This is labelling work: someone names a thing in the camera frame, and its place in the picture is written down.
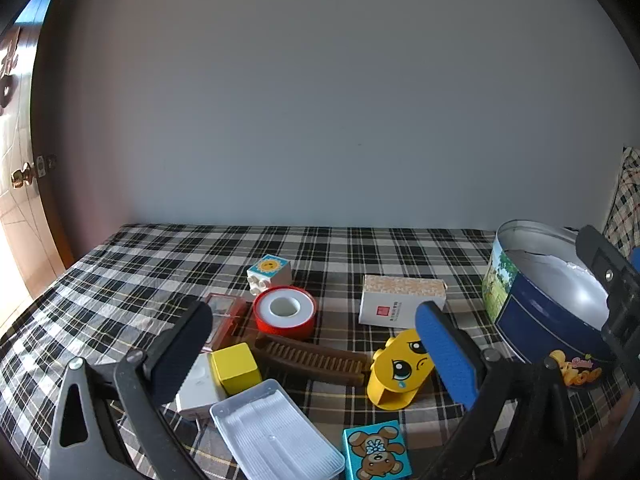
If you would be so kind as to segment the white power adapter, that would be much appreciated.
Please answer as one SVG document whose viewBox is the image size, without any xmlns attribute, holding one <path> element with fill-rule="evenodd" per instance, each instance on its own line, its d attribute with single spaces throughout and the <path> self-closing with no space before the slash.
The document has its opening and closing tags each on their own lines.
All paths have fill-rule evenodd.
<svg viewBox="0 0 640 480">
<path fill-rule="evenodd" d="M 176 394 L 178 414 L 187 419 L 209 416 L 210 408 L 227 399 L 218 382 L 209 353 L 201 353 Z"/>
</svg>

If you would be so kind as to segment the yellow cube block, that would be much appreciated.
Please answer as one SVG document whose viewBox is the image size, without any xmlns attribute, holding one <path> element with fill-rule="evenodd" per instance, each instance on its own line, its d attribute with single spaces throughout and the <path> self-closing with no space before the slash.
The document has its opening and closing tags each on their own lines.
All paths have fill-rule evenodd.
<svg viewBox="0 0 640 480">
<path fill-rule="evenodd" d="M 228 396 L 262 382 L 262 374 L 246 342 L 216 350 L 210 358 L 215 376 Z"/>
</svg>

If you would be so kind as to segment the yellow crying face toy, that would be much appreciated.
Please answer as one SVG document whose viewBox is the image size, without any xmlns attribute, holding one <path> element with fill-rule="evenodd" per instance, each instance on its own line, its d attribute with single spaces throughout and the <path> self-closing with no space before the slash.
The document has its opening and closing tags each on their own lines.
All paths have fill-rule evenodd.
<svg viewBox="0 0 640 480">
<path fill-rule="evenodd" d="M 418 332 L 403 330 L 373 355 L 368 398 L 381 410 L 402 410 L 414 400 L 434 368 Z"/>
</svg>

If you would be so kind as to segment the blue bear toy block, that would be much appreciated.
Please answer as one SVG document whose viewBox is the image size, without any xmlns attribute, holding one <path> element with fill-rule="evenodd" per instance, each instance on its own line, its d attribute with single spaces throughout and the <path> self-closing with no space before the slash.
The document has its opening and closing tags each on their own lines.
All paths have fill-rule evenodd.
<svg viewBox="0 0 640 480">
<path fill-rule="evenodd" d="M 409 479 L 412 475 L 398 420 L 345 429 L 342 447 L 346 479 Z"/>
</svg>

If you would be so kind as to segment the brown wooden comb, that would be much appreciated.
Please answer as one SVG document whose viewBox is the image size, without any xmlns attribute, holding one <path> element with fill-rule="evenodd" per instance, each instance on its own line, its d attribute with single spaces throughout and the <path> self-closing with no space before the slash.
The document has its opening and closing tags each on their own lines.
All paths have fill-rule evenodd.
<svg viewBox="0 0 640 480">
<path fill-rule="evenodd" d="M 293 374 L 314 382 L 362 387 L 368 380 L 372 359 L 364 353 L 283 336 L 254 332 L 238 338 L 246 342 L 258 365 L 272 372 Z"/>
</svg>

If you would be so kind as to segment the white Oriental Club box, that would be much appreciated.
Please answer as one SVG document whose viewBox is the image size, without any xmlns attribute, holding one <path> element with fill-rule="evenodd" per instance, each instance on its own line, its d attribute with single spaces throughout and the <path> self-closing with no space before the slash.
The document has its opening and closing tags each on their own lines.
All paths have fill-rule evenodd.
<svg viewBox="0 0 640 480">
<path fill-rule="evenodd" d="M 367 274 L 362 280 L 358 321 L 363 325 L 413 328 L 419 304 L 432 302 L 442 310 L 446 299 L 443 280 Z"/>
</svg>

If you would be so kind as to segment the red white tape roll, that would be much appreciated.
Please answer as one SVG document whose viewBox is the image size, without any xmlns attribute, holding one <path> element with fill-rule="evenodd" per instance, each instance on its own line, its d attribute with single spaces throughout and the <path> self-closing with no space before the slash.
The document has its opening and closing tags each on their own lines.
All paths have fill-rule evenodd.
<svg viewBox="0 0 640 480">
<path fill-rule="evenodd" d="M 253 302 L 258 330 L 296 340 L 314 332 L 317 301 L 306 290 L 295 286 L 276 286 L 262 292 Z"/>
</svg>

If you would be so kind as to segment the white sun toy block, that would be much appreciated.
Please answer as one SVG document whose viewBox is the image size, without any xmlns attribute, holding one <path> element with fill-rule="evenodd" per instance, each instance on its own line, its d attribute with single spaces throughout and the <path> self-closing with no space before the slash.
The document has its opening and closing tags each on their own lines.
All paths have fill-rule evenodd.
<svg viewBox="0 0 640 480">
<path fill-rule="evenodd" d="M 275 255 L 264 255 L 246 270 L 248 287 L 253 296 L 267 289 L 292 284 L 291 263 Z"/>
</svg>

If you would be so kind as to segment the plaid cloth covered furniture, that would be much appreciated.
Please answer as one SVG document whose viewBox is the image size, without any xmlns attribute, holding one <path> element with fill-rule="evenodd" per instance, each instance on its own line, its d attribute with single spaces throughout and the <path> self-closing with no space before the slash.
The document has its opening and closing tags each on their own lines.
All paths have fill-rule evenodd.
<svg viewBox="0 0 640 480">
<path fill-rule="evenodd" d="M 639 149 L 623 149 L 620 171 L 603 234 L 627 259 L 639 247 L 640 157 Z"/>
</svg>

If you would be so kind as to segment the round blue metal tin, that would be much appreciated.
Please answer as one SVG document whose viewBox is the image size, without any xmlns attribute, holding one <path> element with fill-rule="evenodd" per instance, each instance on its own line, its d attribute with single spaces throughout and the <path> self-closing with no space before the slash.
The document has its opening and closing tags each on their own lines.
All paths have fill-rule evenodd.
<svg viewBox="0 0 640 480">
<path fill-rule="evenodd" d="M 577 257 L 577 233 L 530 220 L 497 230 L 482 281 L 484 306 L 516 357 L 554 359 L 564 385 L 589 389 L 612 373 L 602 338 L 608 293 Z"/>
</svg>

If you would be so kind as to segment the black white plaid tablecloth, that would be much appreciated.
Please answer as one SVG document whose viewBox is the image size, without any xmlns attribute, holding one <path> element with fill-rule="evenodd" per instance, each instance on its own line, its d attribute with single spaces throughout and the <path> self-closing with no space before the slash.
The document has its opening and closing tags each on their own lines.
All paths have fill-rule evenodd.
<svg viewBox="0 0 640 480">
<path fill-rule="evenodd" d="M 358 323 L 364 274 L 439 278 L 445 311 L 480 348 L 513 356 L 490 324 L 480 282 L 494 231 L 326 228 L 325 226 L 184 226 L 128 224 L 80 258 L 1 338 L 1 432 L 27 471 L 49 477 L 50 435 L 65 367 L 119 361 L 146 348 L 177 321 L 193 298 L 248 294 L 246 269 L 265 254 L 292 262 L 294 285 L 318 301 L 311 341 L 372 353 L 392 333 Z M 574 390 L 570 403 L 578 456 L 600 434 L 630 388 L 619 368 L 598 388 Z M 408 408 L 375 408 L 363 388 L 310 382 L 263 370 L 338 448 L 347 427 L 397 419 L 416 478 L 440 452 L 464 414 L 437 374 Z M 244 479 L 213 423 L 188 422 L 174 406 L 168 424 L 209 479 Z"/>
</svg>

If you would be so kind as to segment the wooden door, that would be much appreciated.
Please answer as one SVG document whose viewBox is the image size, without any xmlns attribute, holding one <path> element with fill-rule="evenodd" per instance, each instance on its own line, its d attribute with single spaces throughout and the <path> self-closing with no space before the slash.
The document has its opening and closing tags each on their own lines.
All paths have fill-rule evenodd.
<svg viewBox="0 0 640 480">
<path fill-rule="evenodd" d="M 64 272 L 41 198 L 46 159 L 35 149 L 32 83 L 41 33 L 54 0 L 28 0 L 1 36 L 1 233 L 6 237 L 17 285 L 36 298 Z M 12 188 L 11 174 L 29 162 L 32 185 Z"/>
</svg>

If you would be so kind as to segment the brass door knob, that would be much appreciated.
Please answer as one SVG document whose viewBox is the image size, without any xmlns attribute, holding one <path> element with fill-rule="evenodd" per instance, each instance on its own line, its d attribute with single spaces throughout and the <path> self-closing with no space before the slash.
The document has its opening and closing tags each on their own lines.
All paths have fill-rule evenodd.
<svg viewBox="0 0 640 480">
<path fill-rule="evenodd" d="M 22 188 L 25 185 L 32 185 L 37 177 L 37 171 L 29 163 L 25 162 L 21 168 L 14 170 L 11 174 L 12 188 Z"/>
</svg>

